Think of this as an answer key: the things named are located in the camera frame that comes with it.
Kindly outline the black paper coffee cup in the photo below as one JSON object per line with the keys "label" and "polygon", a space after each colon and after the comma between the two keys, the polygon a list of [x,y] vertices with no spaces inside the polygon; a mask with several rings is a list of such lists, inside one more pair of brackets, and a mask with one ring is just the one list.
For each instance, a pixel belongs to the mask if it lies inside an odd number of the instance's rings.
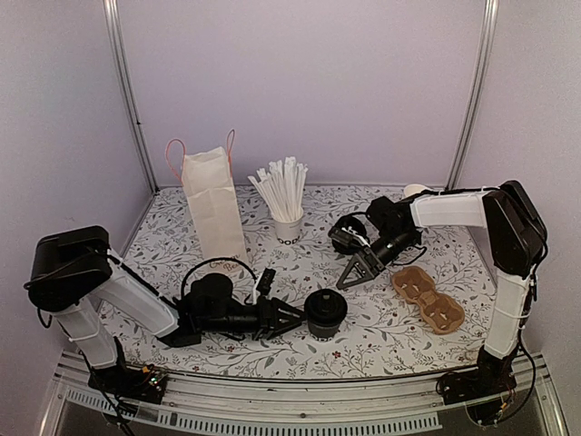
{"label": "black paper coffee cup", "polygon": [[317,342],[329,342],[339,331],[337,326],[325,327],[316,324],[309,324],[308,329],[310,336]]}

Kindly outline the stack of paper cups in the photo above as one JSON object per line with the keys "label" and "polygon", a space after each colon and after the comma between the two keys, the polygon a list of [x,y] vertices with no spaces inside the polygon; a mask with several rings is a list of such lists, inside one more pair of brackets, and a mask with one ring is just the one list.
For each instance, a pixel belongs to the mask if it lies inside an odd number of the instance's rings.
{"label": "stack of paper cups", "polygon": [[416,195],[418,193],[422,193],[423,191],[426,191],[426,190],[428,190],[428,187],[423,185],[423,184],[411,183],[411,184],[408,184],[404,187],[403,196],[405,198],[408,198],[408,197]]}

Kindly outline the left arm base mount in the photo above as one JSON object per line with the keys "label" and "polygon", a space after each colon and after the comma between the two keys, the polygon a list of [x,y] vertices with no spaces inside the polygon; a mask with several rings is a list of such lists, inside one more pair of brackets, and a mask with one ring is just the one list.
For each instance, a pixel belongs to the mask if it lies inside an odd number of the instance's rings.
{"label": "left arm base mount", "polygon": [[139,369],[129,368],[122,345],[117,338],[113,340],[117,351],[115,364],[99,370],[91,367],[88,386],[119,398],[161,404],[167,386],[167,372],[153,364]]}

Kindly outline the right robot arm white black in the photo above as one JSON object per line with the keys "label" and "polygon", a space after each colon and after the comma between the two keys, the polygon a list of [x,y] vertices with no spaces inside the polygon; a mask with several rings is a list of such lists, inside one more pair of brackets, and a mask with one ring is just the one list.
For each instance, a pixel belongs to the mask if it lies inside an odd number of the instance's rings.
{"label": "right robot arm white black", "polygon": [[379,237],[334,225],[329,237],[352,256],[336,286],[348,289],[375,280],[396,258],[421,240],[429,227],[460,226],[487,230],[496,268],[497,297],[484,352],[504,359],[517,347],[530,305],[537,299],[537,269],[548,254],[547,228],[522,184],[435,192],[423,190],[398,202],[373,200],[364,213]]}

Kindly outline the black plastic cup lid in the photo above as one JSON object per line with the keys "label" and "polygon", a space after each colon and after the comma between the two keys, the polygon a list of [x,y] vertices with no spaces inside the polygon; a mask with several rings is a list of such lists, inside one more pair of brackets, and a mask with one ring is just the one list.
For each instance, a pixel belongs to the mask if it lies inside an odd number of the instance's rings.
{"label": "black plastic cup lid", "polygon": [[308,322],[321,327],[336,327],[346,318],[348,304],[338,292],[320,289],[307,297],[304,311]]}

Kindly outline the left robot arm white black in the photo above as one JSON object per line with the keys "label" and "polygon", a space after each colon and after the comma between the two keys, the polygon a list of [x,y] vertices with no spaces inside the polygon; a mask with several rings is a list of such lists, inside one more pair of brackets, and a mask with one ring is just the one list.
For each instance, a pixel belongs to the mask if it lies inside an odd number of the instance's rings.
{"label": "left robot arm white black", "polygon": [[131,317],[170,348],[197,345],[206,332],[248,333],[269,340],[304,322],[302,310],[262,293],[250,304],[233,297],[233,281],[219,272],[193,279],[187,272],[180,295],[168,299],[117,257],[109,234],[90,226],[45,236],[36,245],[30,302],[51,314],[83,353],[91,369],[116,394],[135,385],[123,348],[102,325],[90,299],[99,298]]}

